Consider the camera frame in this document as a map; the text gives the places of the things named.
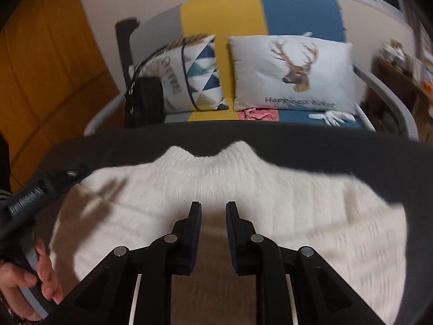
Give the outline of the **person's left hand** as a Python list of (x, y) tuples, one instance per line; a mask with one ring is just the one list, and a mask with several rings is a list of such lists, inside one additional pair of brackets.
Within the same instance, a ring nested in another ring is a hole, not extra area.
[(39, 279), (42, 282), (42, 294), (48, 301), (59, 304), (64, 296), (42, 238), (36, 238), (35, 250), (38, 254), (37, 275), (11, 263), (1, 262), (1, 295), (13, 314), (30, 322), (41, 321), (42, 318), (25, 299), (20, 288), (33, 288)]

